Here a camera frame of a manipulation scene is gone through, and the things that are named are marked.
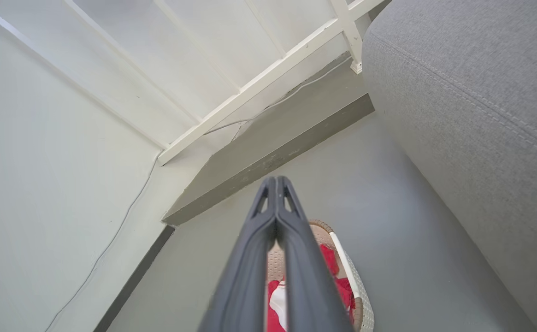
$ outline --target gray upholstery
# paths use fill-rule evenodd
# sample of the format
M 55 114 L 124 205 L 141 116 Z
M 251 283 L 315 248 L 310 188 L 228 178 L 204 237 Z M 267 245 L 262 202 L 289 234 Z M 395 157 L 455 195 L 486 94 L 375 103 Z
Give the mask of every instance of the gray upholstery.
M 537 1 L 393 0 L 375 109 L 537 326 Z

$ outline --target seam stitching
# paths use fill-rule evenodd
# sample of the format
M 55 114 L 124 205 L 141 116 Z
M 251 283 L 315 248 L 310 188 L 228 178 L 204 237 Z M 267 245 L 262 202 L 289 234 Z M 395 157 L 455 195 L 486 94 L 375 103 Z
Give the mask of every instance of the seam stitching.
M 483 112 L 485 115 L 489 116 L 491 119 L 495 120 L 496 122 L 498 122 L 499 124 L 501 124 L 502 126 L 504 126 L 504 128 L 507 128 L 508 130 L 510 130 L 511 132 L 515 133 L 518 137 L 520 137 L 521 139 L 523 139 L 526 143 L 529 143 L 532 147 L 535 147 L 535 149 L 537 149 L 537 145 L 535 143 L 532 143 L 531 141 L 529 141 L 526 137 L 524 137 L 523 135 L 521 135 L 520 133 L 518 133 L 514 128 L 511 128 L 510 126 L 508 126 L 507 124 L 505 124 L 504 122 L 500 121 L 498 118 L 496 118 L 495 116 L 491 115 L 489 112 L 485 111 L 484 109 L 482 109 L 481 107 L 479 107 L 478 105 L 476 105 L 475 103 L 473 103 L 473 101 L 467 99 L 466 97 L 463 97 L 462 94 L 456 92 L 454 89 L 450 88 L 448 85 L 444 84 L 443 82 L 439 81 L 436 77 L 430 75 L 429 73 L 426 73 L 422 68 L 420 68 L 419 66 L 417 65 L 414 65 L 414 63 L 411 63 L 410 62 L 410 59 L 407 58 L 405 55 L 402 55 L 398 52 L 396 52 L 395 50 L 393 50 L 393 48 L 391 48 L 390 46 L 387 46 L 385 45 L 383 42 L 379 41 L 379 40 L 376 40 L 376 42 L 378 42 L 378 44 L 380 44 L 381 46 L 383 46 L 384 48 L 388 49 L 390 52 L 392 52 L 393 54 L 397 55 L 399 57 L 399 59 L 407 62 L 409 65 L 413 66 L 414 68 L 418 69 L 419 71 L 421 71 L 422 73 L 426 74 L 428 77 L 432 78 L 433 80 L 435 80 L 436 82 L 438 82 L 439 84 L 441 84 L 442 86 L 444 86 L 446 89 L 448 90 L 451 90 L 454 94 L 456 94 L 457 96 L 459 96 L 461 99 L 463 99 L 464 101 L 467 101 L 468 103 L 470 103 L 471 105 L 473 105 L 473 107 L 475 107 L 476 109 L 479 109 L 481 112 Z
M 500 105 L 497 105 L 495 103 L 492 103 L 491 101 L 489 101 L 488 99 L 486 99 L 485 97 L 481 96 L 479 93 L 476 93 L 474 92 L 473 90 L 467 88 L 467 86 L 464 86 L 462 83 L 460 83 L 458 80 L 452 78 L 451 76 L 443 73 L 441 70 L 435 68 L 433 65 L 430 65 L 429 63 L 427 63 L 426 61 L 416 57 L 415 55 L 413 54 L 410 54 L 409 52 L 407 52 L 406 50 L 404 50 L 403 48 L 401 48 L 400 46 L 396 45 L 396 44 L 393 44 L 393 42 L 387 40 L 386 38 L 384 38 L 383 36 L 379 36 L 377 34 L 375 34 L 374 32 L 371 32 L 371 35 L 375 36 L 376 38 L 384 41 L 384 42 L 387 42 L 389 44 L 389 46 L 393 46 L 393 48 L 397 49 L 397 51 L 402 51 L 403 53 L 405 53 L 406 56 L 408 57 L 411 57 L 413 58 L 413 60 L 417 60 L 416 62 L 420 61 L 420 65 L 426 65 L 428 67 L 430 67 L 430 71 L 432 71 L 432 69 L 434 69 L 438 74 L 439 76 L 443 77 L 445 80 L 447 81 L 450 81 L 452 82 L 453 84 L 456 84 L 457 86 L 459 86 L 460 88 L 462 89 L 465 89 L 467 92 L 471 93 L 473 96 L 481 99 L 480 101 L 484 101 L 485 103 L 489 104 L 487 105 L 488 108 L 492 109 L 492 107 L 495 107 L 496 109 L 502 111 L 504 114 L 500 114 L 501 116 L 504 116 L 505 118 L 508 118 L 509 120 L 511 120 L 512 122 L 518 122 L 521 126 L 523 126 L 523 128 L 528 128 L 529 130 L 531 130 L 532 132 L 534 132 L 534 134 L 537 136 L 537 130 L 536 128 L 532 127 L 530 124 L 527 124 L 526 122 L 522 121 L 521 119 L 517 118 L 516 116 L 513 116 L 510 112 L 506 111 L 503 107 L 500 107 Z

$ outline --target white railing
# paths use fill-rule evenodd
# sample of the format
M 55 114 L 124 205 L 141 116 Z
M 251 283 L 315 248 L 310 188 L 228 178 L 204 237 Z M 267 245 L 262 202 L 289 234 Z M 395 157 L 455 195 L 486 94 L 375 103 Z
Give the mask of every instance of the white railing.
M 252 78 L 244 86 L 238 86 L 236 82 L 229 76 L 229 74 L 222 68 L 222 66 L 216 60 L 217 57 L 213 54 L 212 50 L 209 50 L 203 42 L 198 40 L 197 36 L 193 34 L 187 27 L 184 25 L 178 16 L 173 12 L 171 7 L 165 2 L 165 0 L 154 0 L 156 6 L 163 12 L 165 17 L 172 24 L 177 27 L 183 34 L 186 36 L 196 50 L 207 59 L 211 67 L 216 71 L 219 77 L 221 77 L 227 84 L 231 85 L 233 92 L 235 93 L 223 103 L 218 105 L 213 111 L 208 113 L 204 118 L 200 118 L 196 112 L 193 110 L 188 110 L 186 107 L 180 104 L 178 98 L 174 96 L 172 92 L 168 92 L 166 89 L 161 88 L 150 76 L 148 76 L 145 70 L 135 61 L 129 52 L 125 51 L 123 47 L 112 38 L 100 25 L 98 25 L 88 14 L 86 14 L 74 0 L 63 0 L 63 2 L 75 13 L 76 17 L 89 29 L 99 36 L 110 48 L 112 48 L 119 57 L 121 57 L 126 63 L 128 63 L 140 75 L 145 82 L 147 82 L 151 88 L 159 92 L 161 96 L 164 96 L 168 103 L 173 105 L 178 111 L 186 115 L 192 122 L 193 126 L 187 130 L 182 136 L 178 137 L 172 143 L 166 143 L 163 139 L 157 136 L 155 133 L 148 132 L 143 128 L 140 128 L 135 124 L 131 119 L 123 116 L 121 113 L 117 112 L 111 103 L 104 96 L 100 96 L 97 93 L 91 91 L 85 82 L 82 81 L 80 77 L 66 70 L 66 68 L 56 59 L 49 57 L 48 55 L 43 54 L 34 44 L 24 36 L 20 31 L 15 27 L 10 25 L 7 21 L 0 17 L 0 25 L 14 35 L 18 40 L 23 42 L 28 46 L 40 59 L 45 61 L 50 65 L 58 74 L 64 76 L 72 84 L 77 86 L 79 90 L 84 92 L 87 96 L 91 97 L 94 101 L 98 102 L 106 110 L 112 112 L 115 116 L 118 116 L 119 119 L 126 122 L 129 126 L 140 132 L 146 138 L 150 139 L 153 143 L 161 147 L 164 151 L 159 155 L 159 161 L 162 164 L 167 163 L 169 160 L 174 158 L 180 151 L 186 149 L 190 144 L 194 143 L 197 139 L 203 136 L 207 131 L 211 130 L 214 126 L 217 126 L 222 120 L 227 116 L 232 114 L 236 109 L 244 105 L 247 101 L 252 99 L 260 91 L 267 88 L 272 82 L 275 82 L 287 71 L 291 70 L 293 67 L 298 65 L 302 60 L 304 60 L 311 53 L 314 53 L 319 49 L 319 47 L 325 45 L 329 40 L 342 33 L 344 35 L 344 40 L 348 45 L 348 49 L 353 58 L 351 63 L 351 68 L 355 73 L 360 73 L 362 70 L 361 63 L 361 45 L 362 39 L 359 34 L 359 30 L 355 25 L 355 20 L 359 17 L 365 15 L 375 6 L 380 4 L 382 0 L 355 0 L 349 6 L 346 3 L 346 0 L 330 0 L 334 12 L 336 13 L 336 18 L 331 19 L 330 21 L 325 22 L 321 27 L 311 33 L 307 38 L 299 42 L 291 50 L 286 51 L 283 48 L 280 40 L 277 38 L 274 31 L 271 31 L 270 27 L 266 24 L 266 21 L 262 17 L 262 14 L 256 8 L 256 5 L 252 0 L 245 0 L 249 10 L 254 15 L 256 21 L 266 32 L 266 35 L 269 36 L 271 42 L 274 44 L 275 49 L 280 54 L 281 58 L 277 59 L 272 65 L 258 74 L 256 77 Z

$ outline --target white wall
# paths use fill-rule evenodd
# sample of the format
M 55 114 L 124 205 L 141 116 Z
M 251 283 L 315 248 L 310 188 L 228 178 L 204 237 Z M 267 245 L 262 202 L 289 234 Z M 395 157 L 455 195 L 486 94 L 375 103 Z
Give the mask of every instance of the white wall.
M 41 332 L 119 227 L 158 148 L 0 28 L 0 332 Z M 87 288 L 53 330 L 91 331 L 210 155 L 157 168 Z
M 283 9 L 295 13 L 301 6 L 303 2 L 288 3 Z M 325 13 L 327 6 L 320 2 L 315 13 Z M 91 90 L 110 98 L 119 113 L 168 142 L 191 125 L 92 36 L 62 1 L 0 0 L 0 15 L 78 74 Z M 294 25 L 281 25 L 279 34 L 289 36 L 289 44 L 297 42 L 323 18 L 316 17 L 306 15 Z M 208 24 L 211 29 L 221 21 Z M 238 28 L 229 23 L 226 27 Z M 239 46 L 239 52 L 248 54 L 245 48 Z M 338 36 L 227 120 L 256 114 L 344 51 Z M 168 71 L 163 78 L 192 82 L 181 75 Z M 201 85 L 189 92 L 192 99 L 213 89 L 202 77 L 194 82 Z M 201 88 L 205 84 L 210 88 Z M 214 102 L 205 99 L 211 106 Z M 94 329 L 159 235 L 159 219 L 236 130 L 233 126 L 199 139 L 167 166 L 154 170 L 119 237 L 52 331 Z M 47 328 L 114 236 L 158 151 L 0 27 L 0 332 Z

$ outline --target dark baseboard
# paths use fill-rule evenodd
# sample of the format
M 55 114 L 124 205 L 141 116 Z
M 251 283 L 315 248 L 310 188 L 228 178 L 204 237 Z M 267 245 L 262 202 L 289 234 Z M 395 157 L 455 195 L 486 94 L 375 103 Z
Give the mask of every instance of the dark baseboard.
M 157 254 L 161 248 L 163 248 L 165 242 L 170 238 L 170 235 L 172 235 L 173 232 L 174 228 L 167 225 L 159 234 L 156 241 L 152 244 L 152 247 L 150 247 L 150 250 L 148 250 L 148 253 L 142 258 L 142 261 L 137 265 L 137 268 L 133 271 L 133 274 L 131 274 L 131 277 L 129 277 L 129 280 L 127 280 L 125 286 L 123 286 L 119 292 L 117 298 L 115 298 L 104 316 L 102 316 L 102 319 L 100 319 L 94 332 L 106 332 L 106 330 L 108 330 L 108 327 L 115 317 L 117 317 L 119 311 L 121 311 L 121 308 L 125 305 L 125 302 L 127 302 L 129 296 L 131 296 L 131 293 L 135 290 L 150 266 L 152 266 Z

